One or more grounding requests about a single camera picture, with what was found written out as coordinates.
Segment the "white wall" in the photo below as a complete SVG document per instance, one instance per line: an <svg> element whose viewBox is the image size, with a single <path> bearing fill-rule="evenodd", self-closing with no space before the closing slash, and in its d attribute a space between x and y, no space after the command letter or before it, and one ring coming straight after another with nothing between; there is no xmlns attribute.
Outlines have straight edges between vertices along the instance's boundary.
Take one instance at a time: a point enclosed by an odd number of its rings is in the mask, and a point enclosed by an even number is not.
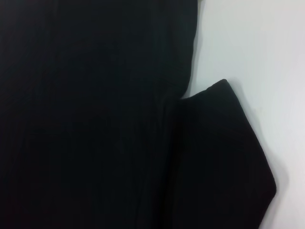
<svg viewBox="0 0 305 229"><path fill-rule="evenodd" d="M305 0L203 0L194 95L226 78L278 191L262 229L305 229Z"/></svg>

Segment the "black garment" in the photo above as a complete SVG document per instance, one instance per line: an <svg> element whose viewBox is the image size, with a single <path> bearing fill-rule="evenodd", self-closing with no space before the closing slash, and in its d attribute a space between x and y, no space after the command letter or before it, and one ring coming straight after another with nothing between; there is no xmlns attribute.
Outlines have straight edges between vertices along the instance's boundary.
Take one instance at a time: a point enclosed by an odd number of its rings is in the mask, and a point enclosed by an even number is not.
<svg viewBox="0 0 305 229"><path fill-rule="evenodd" d="M237 99L211 103L207 93L179 101L197 1L10 0L0 11L3 228L259 225L275 185ZM209 90L216 97L232 93L217 88ZM234 122L213 113L231 108ZM192 130L194 138L185 133ZM242 143L219 136L226 131L244 134L236 135ZM194 142L201 136L208 141ZM235 148L241 174L213 173L233 163ZM194 195L203 185L215 201Z"/></svg>

